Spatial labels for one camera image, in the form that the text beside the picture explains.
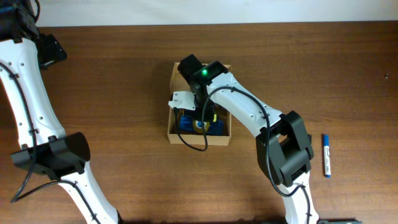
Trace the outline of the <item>brown cardboard box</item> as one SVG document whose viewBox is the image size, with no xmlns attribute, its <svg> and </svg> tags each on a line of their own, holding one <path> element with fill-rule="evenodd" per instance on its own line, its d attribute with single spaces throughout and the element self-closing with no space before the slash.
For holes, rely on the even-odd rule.
<svg viewBox="0 0 398 224">
<path fill-rule="evenodd" d="M 179 63 L 175 62 L 170 77 L 170 93 L 175 91 L 188 91 L 189 85 L 177 70 Z M 228 146 L 231 140 L 231 113 L 221 106 L 217 106 L 216 109 L 217 120 L 223 122 L 223 133 L 220 136 L 207 136 L 209 146 Z M 196 145 L 203 148 L 205 141 L 202 134 L 188 133 L 180 131 L 181 137 L 190 145 Z M 175 130 L 175 115 L 172 108 L 169 109 L 169 121 L 167 128 L 167 137 L 171 144 L 183 144 L 178 137 Z"/>
</svg>

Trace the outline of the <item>white marker with blue cap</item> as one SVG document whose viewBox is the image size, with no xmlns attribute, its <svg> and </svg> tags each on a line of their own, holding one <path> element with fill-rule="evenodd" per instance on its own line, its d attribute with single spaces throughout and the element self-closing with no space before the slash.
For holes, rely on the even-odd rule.
<svg viewBox="0 0 398 224">
<path fill-rule="evenodd" d="M 324 171 L 325 177 L 331 177 L 331 164 L 330 164 L 330 143 L 329 136 L 327 134 L 323 134 L 323 160 L 324 160 Z"/>
</svg>

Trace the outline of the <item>yellow tape roll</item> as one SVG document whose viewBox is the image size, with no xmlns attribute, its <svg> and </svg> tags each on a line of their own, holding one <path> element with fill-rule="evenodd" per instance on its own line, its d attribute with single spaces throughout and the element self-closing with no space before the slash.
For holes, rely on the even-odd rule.
<svg viewBox="0 0 398 224">
<path fill-rule="evenodd" d="M 207 121 L 201 122 L 199 120 L 193 120 L 192 126 L 196 133 L 203 134 L 203 132 L 207 132 L 209 130 L 210 123 Z"/>
</svg>

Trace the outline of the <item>blue whiteboard duster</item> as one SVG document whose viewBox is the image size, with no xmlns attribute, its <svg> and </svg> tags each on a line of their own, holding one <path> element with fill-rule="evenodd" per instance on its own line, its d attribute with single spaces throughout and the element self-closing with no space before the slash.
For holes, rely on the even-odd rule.
<svg viewBox="0 0 398 224">
<path fill-rule="evenodd" d="M 194 119 L 192 119 L 192 117 L 183 115 L 180 118 L 179 129 L 182 131 L 190 132 L 190 133 L 196 133 L 193 130 L 193 126 L 192 126 L 193 120 Z M 209 122 L 209 123 L 210 123 L 210 128 L 206 132 L 208 135 L 212 135 L 212 136 L 222 136 L 223 135 L 224 122 L 222 122 L 220 120 L 216 120 L 216 122 Z"/>
</svg>

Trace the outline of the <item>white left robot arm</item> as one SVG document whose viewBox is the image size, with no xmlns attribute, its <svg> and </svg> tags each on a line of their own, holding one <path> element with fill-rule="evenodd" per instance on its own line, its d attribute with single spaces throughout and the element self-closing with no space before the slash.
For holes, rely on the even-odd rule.
<svg viewBox="0 0 398 224">
<path fill-rule="evenodd" d="M 11 159 L 27 171 L 11 202 L 59 185 L 87 223 L 122 223 L 92 173 L 86 137 L 66 134 L 50 103 L 40 72 L 66 60 L 67 54 L 52 34 L 39 31 L 40 11 L 38 1 L 1 1 L 1 82 L 20 147 Z"/>
</svg>

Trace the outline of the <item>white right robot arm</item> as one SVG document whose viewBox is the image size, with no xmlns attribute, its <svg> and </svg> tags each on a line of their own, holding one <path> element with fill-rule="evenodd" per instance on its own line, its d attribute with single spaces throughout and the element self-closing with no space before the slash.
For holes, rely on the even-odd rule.
<svg viewBox="0 0 398 224">
<path fill-rule="evenodd" d="M 318 223 L 309 187 L 312 137 L 303 118 L 259 100 L 218 61 L 204 65 L 191 54 L 177 70 L 190 89 L 180 106 L 174 94 L 170 107 L 191 110 L 200 121 L 213 119 L 215 105 L 230 112 L 254 136 L 258 166 L 282 197 L 286 223 Z"/>
</svg>

